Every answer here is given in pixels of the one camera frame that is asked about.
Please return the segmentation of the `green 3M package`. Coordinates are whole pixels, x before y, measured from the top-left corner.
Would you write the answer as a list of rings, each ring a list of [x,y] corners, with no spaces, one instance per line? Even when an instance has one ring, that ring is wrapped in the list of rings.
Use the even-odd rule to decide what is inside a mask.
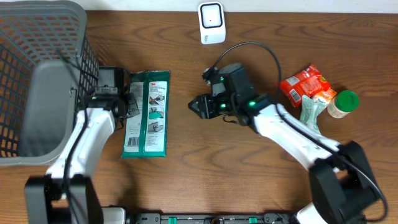
[[[126,120],[123,159],[166,156],[169,86],[168,70],[130,74],[138,114]]]

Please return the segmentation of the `red snack packet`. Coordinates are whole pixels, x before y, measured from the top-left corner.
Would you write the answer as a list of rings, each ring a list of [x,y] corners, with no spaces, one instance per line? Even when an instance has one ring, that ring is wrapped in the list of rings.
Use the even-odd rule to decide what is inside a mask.
[[[303,95],[311,98],[330,88],[331,85],[314,64],[310,64],[305,70],[280,83],[280,89],[294,107],[301,105]]]

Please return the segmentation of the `light green wipes pouch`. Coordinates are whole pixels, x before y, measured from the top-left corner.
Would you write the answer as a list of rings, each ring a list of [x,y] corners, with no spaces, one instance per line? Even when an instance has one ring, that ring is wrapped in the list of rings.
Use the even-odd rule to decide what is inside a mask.
[[[326,108],[327,105],[313,100],[307,95],[302,96],[301,105],[302,111],[300,114],[300,122],[312,131],[321,134],[317,124],[317,116]]]

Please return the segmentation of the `small orange box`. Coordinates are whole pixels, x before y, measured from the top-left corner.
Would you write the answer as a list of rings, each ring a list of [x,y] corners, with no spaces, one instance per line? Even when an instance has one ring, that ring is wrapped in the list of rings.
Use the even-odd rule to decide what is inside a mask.
[[[317,94],[315,94],[312,99],[319,101],[325,105],[328,105],[330,101],[337,95],[337,92],[333,90],[332,88],[329,88],[326,91],[320,91]]]

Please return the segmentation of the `green lid jar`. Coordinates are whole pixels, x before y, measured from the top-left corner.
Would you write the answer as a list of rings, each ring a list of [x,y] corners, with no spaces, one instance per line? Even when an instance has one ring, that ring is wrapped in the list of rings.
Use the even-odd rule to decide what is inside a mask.
[[[333,118],[344,118],[359,106],[357,94],[351,90],[345,90],[337,94],[328,104],[327,111]]]

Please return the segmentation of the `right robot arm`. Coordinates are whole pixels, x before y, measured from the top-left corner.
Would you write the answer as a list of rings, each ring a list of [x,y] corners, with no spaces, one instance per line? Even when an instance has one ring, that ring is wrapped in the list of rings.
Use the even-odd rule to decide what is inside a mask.
[[[382,193],[359,144],[343,145],[306,127],[272,97],[258,94],[239,63],[210,67],[203,79],[211,92],[188,104],[200,118],[234,116],[308,170],[312,202],[295,214],[297,223],[368,223],[363,211]]]

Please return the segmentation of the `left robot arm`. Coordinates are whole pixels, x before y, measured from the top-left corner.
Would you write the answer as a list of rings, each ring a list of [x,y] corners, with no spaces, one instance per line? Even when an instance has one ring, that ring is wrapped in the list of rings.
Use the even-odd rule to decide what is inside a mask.
[[[109,137],[138,111],[128,76],[120,67],[99,68],[62,153],[45,175],[25,184],[29,223],[130,223],[126,208],[101,206],[91,180]]]

